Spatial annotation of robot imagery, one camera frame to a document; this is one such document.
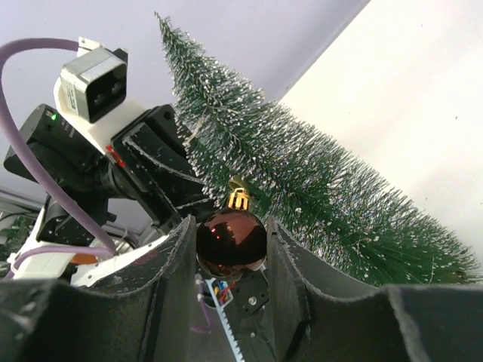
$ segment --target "artificial christmas tree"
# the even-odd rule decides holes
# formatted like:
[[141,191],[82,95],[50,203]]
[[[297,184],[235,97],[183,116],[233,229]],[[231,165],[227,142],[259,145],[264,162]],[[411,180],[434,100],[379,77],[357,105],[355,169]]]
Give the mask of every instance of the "artificial christmas tree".
[[239,175],[251,211],[278,218],[313,253],[366,283],[468,283],[471,250],[330,136],[156,14],[189,161],[219,205]]

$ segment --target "purple cable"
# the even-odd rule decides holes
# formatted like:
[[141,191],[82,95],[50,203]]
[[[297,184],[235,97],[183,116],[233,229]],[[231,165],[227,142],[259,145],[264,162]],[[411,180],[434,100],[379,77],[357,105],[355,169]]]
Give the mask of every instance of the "purple cable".
[[[18,268],[22,265],[25,259],[39,254],[44,253],[74,253],[74,254],[90,254],[95,256],[109,256],[111,252],[104,247],[56,247],[56,246],[49,246],[49,247],[37,247],[35,249],[27,250],[25,253],[21,253],[14,261],[14,269],[18,270]],[[5,275],[5,279],[12,279],[14,273],[10,270],[7,275]]]
[[[203,281],[201,281],[200,284],[198,284],[198,293],[203,296],[203,292],[204,292],[203,291]],[[201,334],[211,333],[211,326],[212,326],[211,317],[210,317],[210,314],[208,312],[208,308],[206,307],[205,301],[203,300],[203,297],[200,298],[199,305],[202,307],[202,311],[203,311],[203,314],[205,315],[205,320],[206,320],[207,326],[206,327],[192,326],[191,331],[195,332],[195,333],[201,333]]]
[[12,41],[0,47],[0,127],[3,128],[12,149],[25,165],[26,169],[42,185],[45,191],[56,199],[62,208],[95,238],[101,241],[108,250],[115,253],[115,244],[111,237],[74,202],[35,158],[30,148],[25,144],[17,126],[8,109],[7,100],[2,87],[2,73],[7,60],[22,51],[34,49],[64,49],[77,51],[78,43],[75,41],[55,38],[28,38]]

